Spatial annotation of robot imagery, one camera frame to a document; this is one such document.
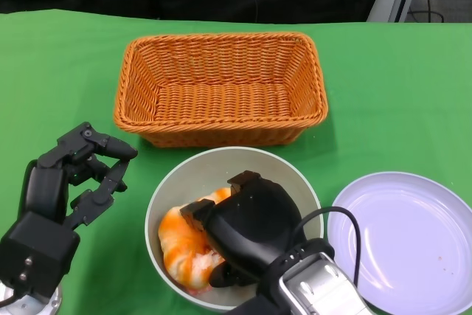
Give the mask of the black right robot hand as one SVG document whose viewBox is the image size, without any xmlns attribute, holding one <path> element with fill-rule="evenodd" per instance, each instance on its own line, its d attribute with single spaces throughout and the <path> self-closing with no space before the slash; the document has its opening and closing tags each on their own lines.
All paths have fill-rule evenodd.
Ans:
<svg viewBox="0 0 472 315">
<path fill-rule="evenodd" d="M 213 288 L 258 282 L 274 260 L 307 240 L 295 230 L 302 216 L 280 184 L 248 170 L 228 183 L 230 195 L 223 201 L 204 198 L 180 209 L 223 258 L 209 276 Z"/>
</svg>

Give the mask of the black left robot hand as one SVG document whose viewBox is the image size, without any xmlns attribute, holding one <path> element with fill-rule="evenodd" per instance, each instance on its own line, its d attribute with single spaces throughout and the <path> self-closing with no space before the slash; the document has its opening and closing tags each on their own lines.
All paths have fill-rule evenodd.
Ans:
<svg viewBox="0 0 472 315">
<path fill-rule="evenodd" d="M 126 191 L 122 179 L 137 155 L 83 122 L 27 165 L 18 214 L 31 211 L 70 229 L 88 225 L 113 204 L 115 192 Z"/>
</svg>

